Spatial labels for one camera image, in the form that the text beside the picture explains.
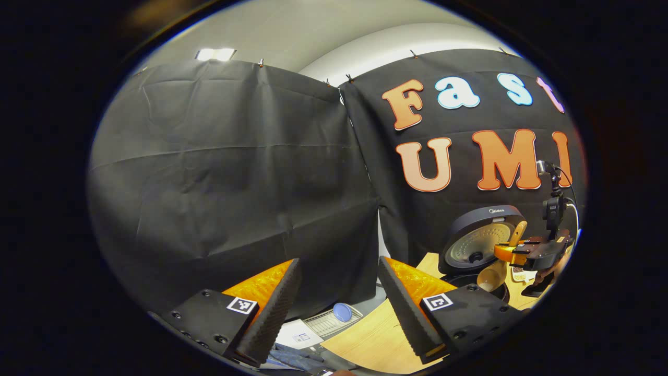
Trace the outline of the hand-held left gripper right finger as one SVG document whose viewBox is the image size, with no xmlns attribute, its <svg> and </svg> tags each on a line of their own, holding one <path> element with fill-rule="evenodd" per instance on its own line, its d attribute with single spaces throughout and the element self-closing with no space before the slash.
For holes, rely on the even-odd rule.
<svg viewBox="0 0 668 376">
<path fill-rule="evenodd" d="M 445 363 L 480 351 L 525 312 L 477 284 L 456 287 L 384 255 L 378 276 L 413 352 L 422 363 Z"/>
</svg>

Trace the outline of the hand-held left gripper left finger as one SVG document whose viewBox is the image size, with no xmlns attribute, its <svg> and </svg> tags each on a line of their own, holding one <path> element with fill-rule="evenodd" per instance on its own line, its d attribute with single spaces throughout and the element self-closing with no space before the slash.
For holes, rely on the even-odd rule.
<svg viewBox="0 0 668 376">
<path fill-rule="evenodd" d="M 202 289 L 173 309 L 150 316 L 216 357 L 259 367 L 269 357 L 300 285 L 301 266 L 294 258 L 223 292 Z"/>
</svg>

